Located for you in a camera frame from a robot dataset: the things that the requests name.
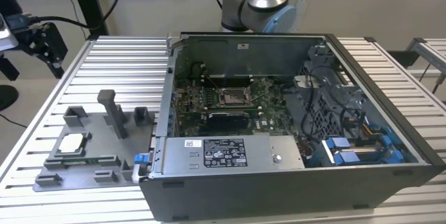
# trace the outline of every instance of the blue latch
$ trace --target blue latch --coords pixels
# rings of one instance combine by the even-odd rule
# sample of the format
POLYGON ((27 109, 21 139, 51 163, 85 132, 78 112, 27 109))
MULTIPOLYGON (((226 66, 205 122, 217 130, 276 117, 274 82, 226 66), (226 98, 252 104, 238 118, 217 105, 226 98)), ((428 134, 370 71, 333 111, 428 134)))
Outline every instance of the blue latch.
POLYGON ((135 164, 149 164, 149 154, 135 155, 135 164))

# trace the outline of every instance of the white wall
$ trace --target white wall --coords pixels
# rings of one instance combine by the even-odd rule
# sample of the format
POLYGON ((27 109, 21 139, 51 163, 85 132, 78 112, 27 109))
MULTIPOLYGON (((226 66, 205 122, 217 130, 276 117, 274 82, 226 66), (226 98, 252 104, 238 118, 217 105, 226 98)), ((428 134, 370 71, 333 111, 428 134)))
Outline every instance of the white wall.
MULTIPOLYGON (((70 0, 19 0, 25 11, 74 19, 70 0)), ((109 10, 113 0, 101 0, 109 10)), ((446 0, 310 0, 301 32, 341 37, 373 36, 389 49, 404 49, 413 37, 446 34, 446 0)), ((216 0, 121 0, 107 25, 114 35, 165 36, 173 31, 216 31, 221 11, 216 0)), ((70 52, 67 67, 83 45, 77 26, 57 23, 70 52)), ((21 78, 51 77, 46 65, 23 53, 7 53, 21 78)))
MULTIPOLYGON (((34 15, 75 18, 70 0, 19 1, 25 11, 34 15)), ((114 0, 101 0, 105 13, 113 2, 114 0)), ((85 40, 77 26, 63 22, 57 24, 70 50, 63 64, 67 68, 85 40)), ((107 20, 111 35, 130 36, 162 37, 175 31, 218 31, 220 25, 221 9, 216 0, 121 0, 107 20)), ((21 78, 53 76, 46 65, 25 53, 9 52, 7 56, 22 72, 21 78)))
POLYGON ((402 50, 414 37, 446 37, 446 0, 310 0, 302 32, 373 36, 402 50))

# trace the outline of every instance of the aluminum extrusion table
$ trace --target aluminum extrusion table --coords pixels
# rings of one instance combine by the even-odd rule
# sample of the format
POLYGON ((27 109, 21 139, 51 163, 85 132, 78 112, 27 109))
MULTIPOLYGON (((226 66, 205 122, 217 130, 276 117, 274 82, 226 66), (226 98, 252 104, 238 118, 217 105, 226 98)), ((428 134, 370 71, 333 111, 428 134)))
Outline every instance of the aluminum extrusion table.
MULTIPOLYGON (((440 156, 446 159, 446 108, 377 42, 341 42, 408 117, 440 156)), ((0 223, 158 223, 139 186, 89 190, 33 191, 35 176, 54 148, 71 105, 105 112, 101 89, 117 91, 127 111, 158 112, 167 65, 166 38, 101 37, 87 41, 5 164, 0 167, 0 223)), ((401 190, 376 209, 197 223, 446 223, 446 173, 422 187, 401 190)))

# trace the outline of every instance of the metal frame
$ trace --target metal frame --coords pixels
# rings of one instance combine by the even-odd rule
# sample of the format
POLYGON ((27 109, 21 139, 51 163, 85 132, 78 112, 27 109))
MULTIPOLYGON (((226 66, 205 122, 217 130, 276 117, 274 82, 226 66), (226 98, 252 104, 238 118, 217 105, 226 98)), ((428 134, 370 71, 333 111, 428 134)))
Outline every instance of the metal frame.
MULTIPOLYGON (((377 43, 341 38, 341 43, 418 133, 446 160, 446 112, 433 94, 394 62, 377 43)), ((99 87, 117 89, 126 110, 158 111, 166 72, 166 39, 101 37, 89 41, 0 167, 0 222, 86 223, 154 221, 139 186, 35 193, 34 176, 62 130, 70 104, 101 111, 99 87)), ((446 173, 422 187, 401 190, 376 209, 214 220, 230 223, 441 223, 446 219, 446 173)))
POLYGON ((446 39, 414 38, 408 50, 417 52, 446 74, 446 39))
MULTIPOLYGON (((101 9, 99 0, 78 0, 83 11, 83 16, 89 27, 95 27, 103 19, 103 11, 101 9)), ((103 23, 97 29, 90 29, 93 35, 110 35, 107 24, 103 23)))

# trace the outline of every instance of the black post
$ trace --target black post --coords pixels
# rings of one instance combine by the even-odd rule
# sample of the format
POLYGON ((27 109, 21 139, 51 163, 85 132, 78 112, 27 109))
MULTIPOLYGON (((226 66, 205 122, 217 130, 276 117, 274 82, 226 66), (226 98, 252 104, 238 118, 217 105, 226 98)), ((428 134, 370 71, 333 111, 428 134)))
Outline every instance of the black post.
MULTIPOLYGON (((79 6, 83 11, 86 18, 86 23, 90 28, 94 28, 99 25, 101 20, 103 19, 103 12, 101 10, 101 5, 98 0, 78 0, 79 6)), ((109 35, 109 29, 106 23, 98 28, 90 30, 93 35, 109 35)))

